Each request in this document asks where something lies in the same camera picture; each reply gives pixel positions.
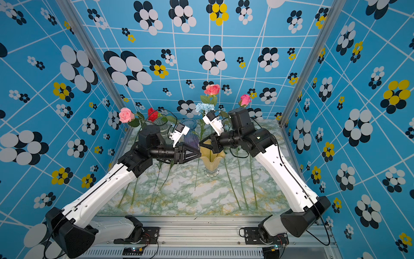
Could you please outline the purple blue glass vase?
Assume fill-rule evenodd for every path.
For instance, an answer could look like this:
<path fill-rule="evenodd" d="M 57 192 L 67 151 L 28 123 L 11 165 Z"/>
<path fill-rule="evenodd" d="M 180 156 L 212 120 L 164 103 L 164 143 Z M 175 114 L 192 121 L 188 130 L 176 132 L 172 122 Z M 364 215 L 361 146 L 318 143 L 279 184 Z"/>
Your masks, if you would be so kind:
<path fill-rule="evenodd" d="M 181 124 L 189 128 L 189 132 L 184 136 L 183 141 L 193 148 L 199 150 L 199 137 L 195 132 L 197 122 L 194 119 L 184 119 Z"/>

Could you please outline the yellow fluted glass vase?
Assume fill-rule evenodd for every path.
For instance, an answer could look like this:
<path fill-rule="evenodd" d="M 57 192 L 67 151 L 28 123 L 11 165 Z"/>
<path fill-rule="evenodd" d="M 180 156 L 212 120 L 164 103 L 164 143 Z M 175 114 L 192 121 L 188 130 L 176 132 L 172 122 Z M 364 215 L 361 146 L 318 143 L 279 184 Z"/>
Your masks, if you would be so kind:
<path fill-rule="evenodd" d="M 218 168 L 222 159 L 225 158 L 224 151 L 214 154 L 211 150 L 201 147 L 201 160 L 205 166 L 204 173 L 207 177 L 213 178 L 218 176 L 220 169 Z"/>

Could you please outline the clear ribbed glass vase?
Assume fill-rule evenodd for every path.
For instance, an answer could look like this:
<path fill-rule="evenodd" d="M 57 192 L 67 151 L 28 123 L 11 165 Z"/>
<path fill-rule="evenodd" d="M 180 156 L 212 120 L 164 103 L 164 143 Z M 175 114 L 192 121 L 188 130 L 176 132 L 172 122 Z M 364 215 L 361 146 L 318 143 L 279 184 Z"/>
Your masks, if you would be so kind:
<path fill-rule="evenodd" d="M 160 127 L 161 136 L 167 138 L 172 127 L 172 122 L 168 119 L 168 116 L 160 116 L 154 124 Z"/>

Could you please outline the pink and blue flower bunch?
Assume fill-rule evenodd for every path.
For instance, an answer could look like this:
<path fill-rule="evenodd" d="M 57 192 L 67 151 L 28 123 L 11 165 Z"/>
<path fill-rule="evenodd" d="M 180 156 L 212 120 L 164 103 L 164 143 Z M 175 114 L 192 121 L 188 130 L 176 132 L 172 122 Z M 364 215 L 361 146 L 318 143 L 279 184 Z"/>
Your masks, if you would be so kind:
<path fill-rule="evenodd" d="M 207 85 L 204 90 L 204 95 L 201 96 L 201 103 L 196 105 L 196 111 L 203 111 L 205 113 L 215 109 L 218 102 L 218 95 L 220 93 L 219 85 Z M 251 104 L 252 99 L 250 95 L 242 95 L 238 105 L 240 107 L 247 107 Z"/>

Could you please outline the red rose stem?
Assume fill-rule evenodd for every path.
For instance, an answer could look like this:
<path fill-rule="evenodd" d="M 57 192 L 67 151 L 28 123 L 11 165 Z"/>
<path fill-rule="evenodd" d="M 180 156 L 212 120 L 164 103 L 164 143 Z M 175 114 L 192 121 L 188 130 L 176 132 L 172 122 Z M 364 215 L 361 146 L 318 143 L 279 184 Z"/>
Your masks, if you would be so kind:
<path fill-rule="evenodd" d="M 166 110 L 164 108 L 160 108 L 160 109 L 150 108 L 148 110 L 147 120 L 151 122 L 152 124 L 154 124 L 155 120 L 159 118 L 160 116 L 168 116 L 168 119 L 172 122 L 172 125 L 175 125 L 177 123 L 177 117 L 173 113 L 171 113 L 169 110 Z"/>

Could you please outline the pink rose stem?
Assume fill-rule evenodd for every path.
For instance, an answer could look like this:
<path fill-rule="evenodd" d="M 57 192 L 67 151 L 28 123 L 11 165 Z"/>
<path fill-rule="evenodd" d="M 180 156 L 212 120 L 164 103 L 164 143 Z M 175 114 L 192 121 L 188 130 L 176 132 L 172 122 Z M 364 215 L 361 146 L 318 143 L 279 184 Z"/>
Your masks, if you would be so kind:
<path fill-rule="evenodd" d="M 130 109 L 124 107 L 119 112 L 119 121 L 130 127 L 139 127 L 144 123 L 144 117 L 140 112 L 134 113 Z"/>

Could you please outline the white blue flower stem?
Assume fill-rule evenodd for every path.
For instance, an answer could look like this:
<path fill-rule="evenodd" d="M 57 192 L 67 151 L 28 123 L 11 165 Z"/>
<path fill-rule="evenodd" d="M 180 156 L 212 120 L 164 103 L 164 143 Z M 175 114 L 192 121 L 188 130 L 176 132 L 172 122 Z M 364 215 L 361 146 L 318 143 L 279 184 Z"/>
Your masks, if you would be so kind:
<path fill-rule="evenodd" d="M 236 195 L 236 192 L 235 192 L 234 186 L 233 186 L 232 181 L 231 181 L 231 177 L 230 177 L 229 170 L 228 170 L 228 168 L 227 168 L 227 162 L 226 162 L 226 159 L 225 159 L 225 158 L 223 158 L 223 160 L 224 160 L 224 165 L 225 165 L 225 170 L 226 170 L 227 178 L 228 178 L 229 183 L 230 183 L 230 186 L 231 186 L 231 190 L 232 190 L 233 195 L 234 195 L 234 197 L 235 197 L 235 200 L 236 200 L 236 203 L 237 203 L 238 208 L 239 208 L 239 209 L 241 209 L 241 206 L 240 206 L 240 203 L 239 203 L 239 201 L 238 201 L 238 198 L 237 198 L 237 195 Z"/>

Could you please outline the white blue flower bunch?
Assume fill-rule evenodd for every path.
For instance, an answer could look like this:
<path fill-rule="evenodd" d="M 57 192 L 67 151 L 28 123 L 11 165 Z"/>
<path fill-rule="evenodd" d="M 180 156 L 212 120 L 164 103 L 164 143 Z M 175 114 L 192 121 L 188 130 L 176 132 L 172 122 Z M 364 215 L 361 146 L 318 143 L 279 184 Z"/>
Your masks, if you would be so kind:
<path fill-rule="evenodd" d="M 241 158 L 239 158 L 238 150 L 236 150 L 236 156 L 237 156 L 236 159 L 237 159 L 237 163 L 238 163 L 238 169 L 239 169 L 239 177 L 240 177 L 240 185 L 241 185 L 241 189 L 242 189 L 242 195 L 243 195 L 243 199 L 244 199 L 244 202 L 245 202 L 246 210 L 249 210 L 249 205 L 248 205 L 247 198 L 246 198 L 245 191 L 244 191 L 243 176 L 242 176 L 242 172 L 241 172 L 241 164 L 240 164 L 240 159 Z"/>

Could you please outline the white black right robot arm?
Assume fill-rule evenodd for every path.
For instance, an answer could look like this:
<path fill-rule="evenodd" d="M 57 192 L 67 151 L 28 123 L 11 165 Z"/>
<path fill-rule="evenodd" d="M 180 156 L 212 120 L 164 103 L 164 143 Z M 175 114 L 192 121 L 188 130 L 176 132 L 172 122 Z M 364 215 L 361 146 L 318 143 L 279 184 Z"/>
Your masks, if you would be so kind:
<path fill-rule="evenodd" d="M 290 209 L 280 216 L 269 216 L 258 226 L 264 243 L 271 243 L 279 234 L 289 233 L 301 237 L 314 223 L 322 219 L 331 202 L 317 195 L 299 177 L 285 160 L 276 137 L 266 128 L 255 128 L 249 112 L 238 108 L 229 112 L 231 129 L 225 131 L 222 121 L 214 111 L 204 117 L 205 124 L 214 132 L 200 141 L 200 146 L 214 154 L 225 148 L 240 147 L 255 158 L 269 173 L 287 199 Z"/>

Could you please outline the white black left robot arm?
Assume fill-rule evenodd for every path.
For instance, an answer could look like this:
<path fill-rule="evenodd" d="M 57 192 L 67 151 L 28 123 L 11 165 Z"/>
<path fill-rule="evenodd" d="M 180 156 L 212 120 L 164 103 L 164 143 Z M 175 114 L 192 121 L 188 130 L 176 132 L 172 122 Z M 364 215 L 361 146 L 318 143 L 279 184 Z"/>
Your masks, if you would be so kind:
<path fill-rule="evenodd" d="M 153 165 L 154 160 L 170 165 L 185 164 L 201 156 L 198 149 L 180 142 L 189 128 L 178 123 L 167 144 L 158 125 L 147 125 L 138 134 L 131 149 L 118 159 L 116 165 L 93 187 L 64 208 L 52 208 L 46 214 L 49 237 L 75 259 L 93 245 L 124 240 L 128 243 L 149 242 L 143 224 L 133 216 L 126 216 L 119 223 L 94 222 L 97 212 L 121 189 L 129 185 Z"/>

